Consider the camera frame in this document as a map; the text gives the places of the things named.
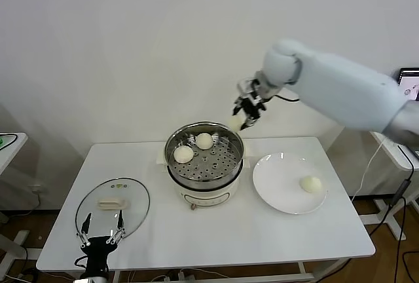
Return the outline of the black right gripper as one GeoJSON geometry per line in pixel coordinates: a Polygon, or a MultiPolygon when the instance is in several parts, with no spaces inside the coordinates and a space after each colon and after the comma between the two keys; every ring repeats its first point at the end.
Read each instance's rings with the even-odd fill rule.
{"type": "Polygon", "coordinates": [[[234,102],[232,114],[237,115],[241,111],[243,111],[244,120],[240,130],[252,127],[261,118],[261,113],[266,111],[264,100],[252,84],[245,87],[243,98],[237,98],[234,102]]]}

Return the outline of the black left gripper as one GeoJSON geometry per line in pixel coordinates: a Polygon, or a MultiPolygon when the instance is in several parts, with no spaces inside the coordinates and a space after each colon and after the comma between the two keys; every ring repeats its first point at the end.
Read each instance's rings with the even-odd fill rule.
{"type": "Polygon", "coordinates": [[[111,236],[96,236],[88,239],[92,213],[89,213],[81,225],[77,237],[81,242],[81,250],[87,256],[86,270],[88,272],[108,272],[108,255],[117,249],[119,242],[125,237],[124,218],[119,210],[117,229],[111,236]]]}

